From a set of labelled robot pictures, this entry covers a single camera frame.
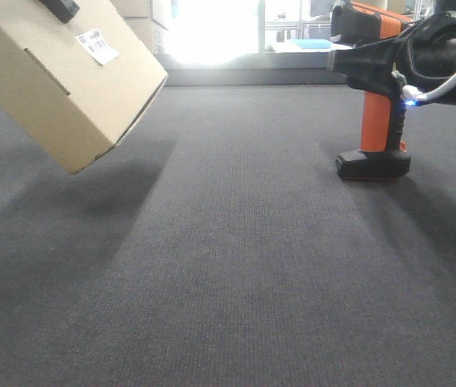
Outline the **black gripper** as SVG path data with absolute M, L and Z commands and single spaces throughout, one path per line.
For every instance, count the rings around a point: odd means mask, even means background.
M 406 40 L 400 50 L 396 38 L 333 50 L 326 68 L 347 76 L 370 77 L 391 72 L 396 57 L 396 69 L 405 75 L 408 85 L 422 92 L 436 89 L 456 73 L 456 18 L 448 12 L 429 17 L 401 37 Z M 456 105 L 456 86 L 435 98 L 435 103 Z

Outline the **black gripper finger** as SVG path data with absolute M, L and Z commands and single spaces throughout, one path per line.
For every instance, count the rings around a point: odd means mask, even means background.
M 41 0 L 41 2 L 62 23 L 70 22 L 80 10 L 80 6 L 74 0 Z

